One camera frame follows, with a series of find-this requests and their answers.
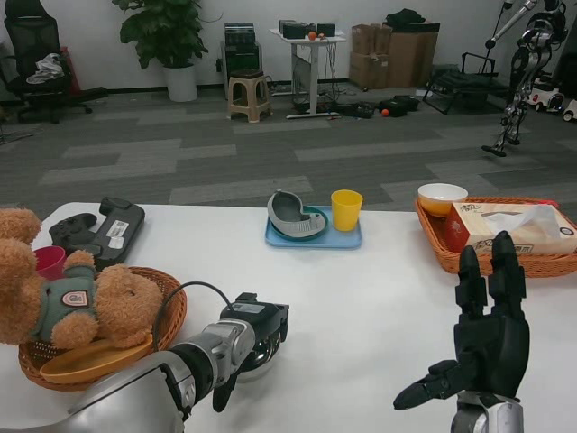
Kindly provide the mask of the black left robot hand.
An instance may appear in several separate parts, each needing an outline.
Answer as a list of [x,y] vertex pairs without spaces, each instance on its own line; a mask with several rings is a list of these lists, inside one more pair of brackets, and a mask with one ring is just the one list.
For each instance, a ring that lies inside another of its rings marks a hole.
[[219,367],[219,384],[213,391],[213,409],[225,409],[237,382],[262,377],[288,336],[289,306],[260,302],[244,292],[222,310],[217,333],[226,341],[226,363]]

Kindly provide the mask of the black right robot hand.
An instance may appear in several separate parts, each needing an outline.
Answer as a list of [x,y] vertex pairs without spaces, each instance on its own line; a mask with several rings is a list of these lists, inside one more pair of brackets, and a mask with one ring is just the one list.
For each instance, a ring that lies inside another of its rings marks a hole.
[[484,278],[473,247],[462,250],[455,286],[455,302],[461,308],[453,327],[456,358],[430,366],[424,378],[395,398],[395,410],[463,391],[516,397],[527,370],[530,330],[522,309],[525,270],[508,232],[492,240],[490,264],[492,273]]

